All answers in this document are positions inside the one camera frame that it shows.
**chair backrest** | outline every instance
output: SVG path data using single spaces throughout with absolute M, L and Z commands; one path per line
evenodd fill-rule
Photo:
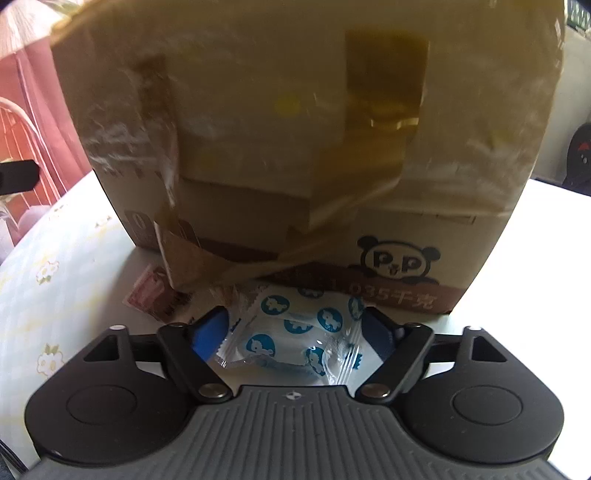
M 60 194 L 43 160 L 45 142 L 25 111 L 16 103 L 0 97 L 0 160 L 33 159 L 40 167 L 40 181 L 35 189 L 15 195 L 7 204 L 15 222 L 34 205 L 53 205 Z

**black object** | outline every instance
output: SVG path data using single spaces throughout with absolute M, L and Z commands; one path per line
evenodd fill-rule
M 43 458 L 24 478 L 564 478 L 546 461 L 558 399 L 484 330 L 435 335 L 370 307 L 363 333 L 382 339 L 386 360 L 355 398 L 340 386 L 243 386 L 233 397 L 191 349 L 216 315 L 139 337 L 111 327 L 65 364 L 27 404 Z M 137 370 L 134 354 L 168 379 Z
M 39 165 L 34 160 L 0 163 L 0 195 L 28 192 L 39 181 Z
M 591 123 L 581 125 L 570 141 L 563 187 L 591 195 Z

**brown packing tape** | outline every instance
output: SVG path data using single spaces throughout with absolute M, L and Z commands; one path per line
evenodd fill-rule
M 405 147 L 418 124 L 427 51 L 424 40 L 406 34 L 346 33 L 348 98 L 343 142 L 320 153 L 308 218 L 288 229 L 277 260 L 250 263 L 231 262 L 179 236 L 178 142 L 165 60 L 159 57 L 140 65 L 136 71 L 142 79 L 141 115 L 156 145 L 169 202 L 157 216 L 155 229 L 173 288 L 191 291 L 232 284 L 329 253 L 346 234 L 357 208 L 391 191 L 400 179 Z M 280 107 L 285 111 L 287 103 Z
M 390 192 L 418 125 L 428 43 L 359 29 L 345 32 L 345 46 L 345 137 L 316 162 L 310 228 Z

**pink curtain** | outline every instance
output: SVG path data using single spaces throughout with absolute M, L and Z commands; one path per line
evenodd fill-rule
M 18 105 L 30 119 L 27 125 L 0 103 L 0 160 L 32 158 L 41 167 L 35 190 L 8 204 L 16 222 L 30 206 L 55 203 L 91 170 L 46 36 L 55 15 L 36 0 L 16 0 L 0 14 L 0 98 Z

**red curtain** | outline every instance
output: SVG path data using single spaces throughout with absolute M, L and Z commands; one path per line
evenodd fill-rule
M 30 205 L 55 203 L 91 168 L 67 110 L 47 37 L 0 59 L 0 97 L 20 106 L 39 133 L 32 134 L 0 105 L 0 160 L 32 158 L 43 172 L 33 192 L 10 202 L 18 221 Z

